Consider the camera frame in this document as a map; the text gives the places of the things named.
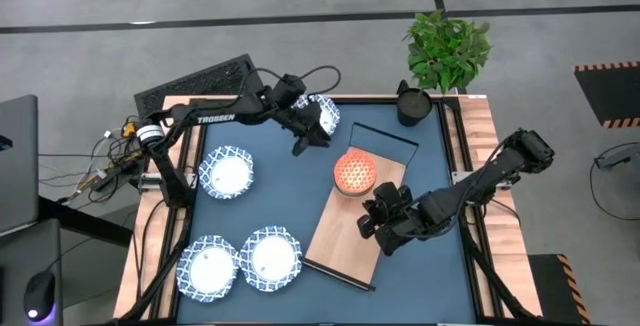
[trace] blue plate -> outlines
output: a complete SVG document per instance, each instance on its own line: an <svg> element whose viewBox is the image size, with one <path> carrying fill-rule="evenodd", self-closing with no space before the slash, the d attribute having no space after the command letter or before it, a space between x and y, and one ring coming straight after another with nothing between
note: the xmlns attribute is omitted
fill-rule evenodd
<svg viewBox="0 0 640 326"><path fill-rule="evenodd" d="M300 242L287 229L267 226L251 234L240 249L240 268L249 285L273 292L298 276L301 256Z"/></svg>
<svg viewBox="0 0 640 326"><path fill-rule="evenodd" d="M220 236L202 236L182 251L176 268L178 290L199 302L224 297L236 279L238 252Z"/></svg>
<svg viewBox="0 0 640 326"><path fill-rule="evenodd" d="M298 98L293 107L303 108L309 104L309 100L320 104L322 114L320 114L320 125L329 136L333 134L340 122L340 110L338 106L326 95L302 95Z"/></svg>
<svg viewBox="0 0 640 326"><path fill-rule="evenodd" d="M217 199L238 197L253 183L253 157L239 147L218 147L198 169L200 184Z"/></svg>

